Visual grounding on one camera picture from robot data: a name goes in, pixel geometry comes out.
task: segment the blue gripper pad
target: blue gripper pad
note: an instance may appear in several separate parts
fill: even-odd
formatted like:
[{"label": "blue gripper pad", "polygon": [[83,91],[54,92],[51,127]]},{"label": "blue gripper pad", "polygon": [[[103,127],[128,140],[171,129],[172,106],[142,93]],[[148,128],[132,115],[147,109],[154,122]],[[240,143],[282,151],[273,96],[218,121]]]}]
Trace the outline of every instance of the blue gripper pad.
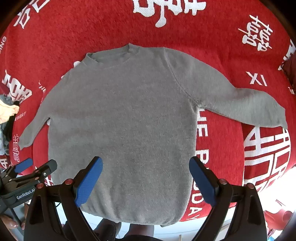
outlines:
[{"label": "blue gripper pad", "polygon": [[198,186],[205,202],[214,207],[216,205],[215,189],[211,185],[206,174],[193,158],[189,160],[189,171],[196,182],[196,185]]},{"label": "blue gripper pad", "polygon": [[32,165],[33,165],[33,160],[31,158],[28,158],[28,159],[22,161],[21,163],[17,164],[15,166],[14,171],[15,171],[15,173],[21,173]]},{"label": "blue gripper pad", "polygon": [[77,196],[75,203],[77,207],[81,204],[86,203],[89,198],[96,182],[98,181],[103,170],[103,160],[98,157],[89,172],[85,175],[84,179],[77,188]]}]

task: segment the gray sweater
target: gray sweater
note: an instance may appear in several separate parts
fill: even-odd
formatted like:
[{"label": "gray sweater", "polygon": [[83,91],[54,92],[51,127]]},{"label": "gray sweater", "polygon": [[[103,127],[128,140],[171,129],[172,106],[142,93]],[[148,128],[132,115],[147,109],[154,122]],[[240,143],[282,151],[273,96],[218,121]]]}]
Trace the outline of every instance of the gray sweater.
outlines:
[{"label": "gray sweater", "polygon": [[82,210],[116,222],[170,225],[189,201],[198,107],[251,125],[287,127],[285,109],[268,94],[235,88],[188,54],[128,44],[88,53],[47,95],[19,146],[32,145],[50,118],[55,184],[94,156],[103,159]]}]

